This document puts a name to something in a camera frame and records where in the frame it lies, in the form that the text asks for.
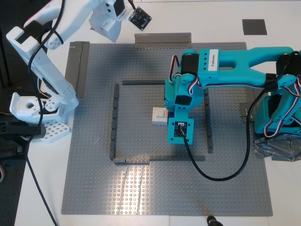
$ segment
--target white desk surface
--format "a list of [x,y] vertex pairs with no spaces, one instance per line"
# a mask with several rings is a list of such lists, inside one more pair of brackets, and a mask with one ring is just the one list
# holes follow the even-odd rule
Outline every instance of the white desk surface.
[[[265,46],[290,46],[294,50],[301,49],[301,2],[299,1],[166,2],[136,3],[136,5],[153,17],[145,33],[191,32],[194,43],[244,41],[248,49]],[[242,19],[264,19],[268,35],[244,36]],[[117,43],[134,43],[135,33],[141,32],[131,23],[122,22]],[[86,20],[63,46],[48,52],[49,58],[62,74],[66,69],[70,41],[110,43],[108,39],[91,31]],[[271,64],[258,68],[263,72],[275,71],[275,66]],[[73,117],[68,124],[73,124]],[[62,215],[70,141],[71,135],[52,144],[32,143],[29,152],[40,187],[60,226],[207,225],[206,217]],[[272,217],[217,217],[225,226],[301,225],[301,196],[299,195],[301,161],[279,162],[267,158],[265,162],[274,215]],[[15,225],[53,225],[27,166]]]

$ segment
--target black cable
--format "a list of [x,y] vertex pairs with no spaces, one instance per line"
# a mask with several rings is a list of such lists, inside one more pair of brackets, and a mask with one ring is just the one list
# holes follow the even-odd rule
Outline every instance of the black cable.
[[133,1],[132,1],[132,0],[128,0],[128,2],[131,4],[131,6],[133,7],[133,9],[134,9],[134,11],[135,11],[135,10],[136,10],[136,7],[135,7]]
[[35,58],[35,56],[37,55],[37,53],[41,50],[41,48],[44,46],[44,44],[48,41],[48,39],[50,38],[50,36],[51,36],[53,33],[55,33],[54,31],[55,31],[56,28],[58,27],[58,25],[59,25],[59,23],[60,23],[60,21],[61,21],[61,18],[62,18],[62,16],[63,16],[64,6],[65,6],[65,0],[62,0],[61,10],[60,10],[60,13],[59,13],[59,15],[58,15],[58,17],[57,17],[57,20],[56,20],[55,25],[53,26],[53,28],[52,28],[52,30],[49,32],[49,34],[46,36],[46,38],[42,41],[42,43],[41,43],[41,44],[37,47],[37,49],[34,51],[34,53],[32,54],[32,56],[31,56],[31,58],[30,58],[30,60],[29,60],[29,62],[28,62],[28,74],[29,74],[30,79],[31,79],[31,81],[32,81],[32,84],[33,84],[33,86],[34,86],[34,90],[35,90],[35,93],[36,93],[36,96],[37,96],[37,99],[38,99],[38,103],[39,103],[39,107],[40,107],[40,120],[39,120],[39,123],[38,123],[38,125],[37,125],[37,127],[36,127],[35,132],[34,132],[34,133],[32,134],[32,136],[28,139],[27,144],[26,144],[26,146],[25,146],[25,158],[26,158],[26,162],[27,162],[27,164],[28,164],[29,170],[30,170],[30,172],[31,172],[31,174],[32,174],[34,183],[36,184],[36,187],[37,187],[37,189],[38,189],[38,191],[39,191],[39,194],[40,194],[40,196],[41,196],[41,198],[42,198],[42,200],[43,200],[43,202],[44,202],[44,204],[45,204],[45,207],[46,207],[46,209],[47,209],[47,211],[48,211],[48,214],[50,215],[50,217],[51,217],[51,219],[52,219],[52,221],[53,221],[53,223],[54,223],[55,226],[58,226],[58,224],[56,223],[56,221],[55,221],[55,219],[54,219],[54,217],[53,217],[53,215],[52,215],[52,213],[51,213],[51,210],[50,210],[50,208],[49,208],[49,206],[48,206],[48,204],[47,204],[47,202],[46,202],[46,200],[45,200],[45,197],[44,197],[44,195],[43,195],[43,193],[42,193],[42,191],[41,191],[41,188],[40,188],[40,186],[39,186],[39,184],[38,184],[37,178],[36,178],[36,176],[34,175],[34,172],[33,172],[33,169],[32,169],[32,165],[31,165],[31,163],[30,163],[30,161],[29,161],[29,158],[28,158],[28,150],[29,150],[30,142],[32,141],[32,139],[34,138],[34,136],[35,136],[35,135],[37,134],[37,132],[39,131],[39,129],[40,129],[40,127],[41,127],[41,124],[42,124],[42,121],[43,121],[43,106],[42,106],[42,101],[41,101],[41,98],[40,98],[40,94],[39,94],[38,88],[36,87],[36,84],[35,84],[35,82],[34,82],[34,80],[33,80],[31,68],[32,68],[32,62],[33,62],[33,59]]
[[249,158],[249,154],[250,154],[250,146],[251,146],[251,139],[250,139],[250,119],[251,119],[251,113],[253,108],[255,107],[255,105],[257,104],[257,102],[262,98],[262,96],[265,94],[266,90],[263,89],[261,91],[261,93],[258,95],[258,97],[253,101],[253,103],[251,104],[249,111],[248,111],[248,115],[246,117],[246,155],[245,155],[245,159],[243,161],[243,164],[241,165],[241,167],[235,172],[233,173],[231,176],[225,177],[225,178],[212,178],[208,175],[206,175],[197,165],[196,161],[194,160],[191,151],[189,149],[189,145],[187,143],[187,139],[185,136],[183,136],[184,138],[184,143],[188,152],[188,155],[194,165],[194,167],[197,169],[197,171],[205,178],[207,178],[208,180],[212,180],[212,181],[226,181],[226,180],[230,180],[234,177],[236,177],[238,174],[241,173],[241,171],[243,171],[243,169],[246,166],[246,163],[248,162],[248,158]]
[[[293,51],[287,62],[286,62],[286,65],[285,67],[283,68],[282,72],[279,74],[279,76],[276,78],[276,82],[279,81],[279,79],[285,74],[285,71],[287,69],[287,67],[289,66],[289,64],[291,63],[291,60],[292,60],[292,57],[294,54],[298,54],[299,51]],[[253,101],[253,103],[251,104],[249,110],[248,110],[248,114],[247,114],[247,117],[246,117],[246,155],[245,155],[245,159],[243,161],[243,164],[241,165],[241,167],[232,175],[228,176],[228,177],[225,177],[225,178],[212,178],[210,176],[208,176],[207,174],[205,174],[197,165],[196,161],[194,160],[192,154],[191,154],[191,151],[190,151],[190,148],[189,148],[189,145],[188,145],[188,142],[187,142],[187,139],[185,137],[185,135],[183,135],[183,138],[184,138],[184,143],[185,143],[185,146],[186,146],[186,149],[187,149],[187,152],[188,152],[188,155],[192,161],[192,164],[194,165],[194,167],[197,169],[197,171],[203,176],[205,177],[206,179],[208,180],[212,180],[212,181],[226,181],[226,180],[230,180],[230,179],[233,179],[234,177],[236,177],[238,174],[240,174],[242,172],[242,170],[245,168],[246,166],[246,163],[248,162],[248,158],[249,158],[249,154],[250,154],[250,148],[251,148],[251,139],[250,139],[250,119],[251,119],[251,113],[252,113],[252,110],[254,109],[255,105],[258,103],[258,101],[262,98],[262,96],[266,93],[266,88],[264,88],[261,93],[258,95],[258,97]]]

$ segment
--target small white block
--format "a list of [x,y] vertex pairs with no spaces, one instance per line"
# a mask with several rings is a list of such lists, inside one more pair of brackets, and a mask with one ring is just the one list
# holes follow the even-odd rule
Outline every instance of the small white block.
[[152,109],[152,124],[167,126],[168,110],[164,107],[154,107]]

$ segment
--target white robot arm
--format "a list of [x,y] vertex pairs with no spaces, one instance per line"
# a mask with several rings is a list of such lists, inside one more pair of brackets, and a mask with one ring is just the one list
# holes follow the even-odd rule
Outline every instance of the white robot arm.
[[[45,5],[40,11],[30,17],[24,27],[32,21],[45,24],[58,17],[61,7],[61,0],[53,0]],[[124,0],[67,0],[63,16],[56,32],[66,41],[84,23],[86,18],[90,18],[91,29],[116,42],[121,30],[121,21],[125,20],[131,8],[125,6]],[[49,49],[56,49],[61,45],[61,41],[56,34],[50,36],[45,46]]]
[[[26,64],[39,46],[38,35],[33,37],[34,35],[30,32],[27,34],[26,30],[32,30],[33,24],[43,30],[43,24],[58,17],[60,8],[61,0],[52,0],[25,22],[24,29],[14,27],[7,34],[7,39]],[[50,36],[45,46],[49,49],[59,47],[62,41],[66,41],[80,28],[91,11],[93,11],[89,20],[91,29],[115,42],[120,33],[121,21],[126,19],[132,10],[125,6],[124,0],[66,0],[56,33]],[[53,65],[43,49],[34,58],[32,71],[41,81],[44,81],[43,88],[51,95],[51,98],[42,100],[43,107],[47,110],[43,122],[49,120],[65,122],[68,113],[79,104],[74,88]],[[14,93],[10,111],[19,120],[27,123],[35,124],[40,119],[40,108],[36,97],[20,97]]]

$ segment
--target gray metal bracket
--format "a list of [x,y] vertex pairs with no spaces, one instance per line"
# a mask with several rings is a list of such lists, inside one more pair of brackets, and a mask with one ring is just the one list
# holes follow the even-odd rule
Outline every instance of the gray metal bracket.
[[65,79],[75,89],[77,97],[84,96],[90,42],[70,42]]

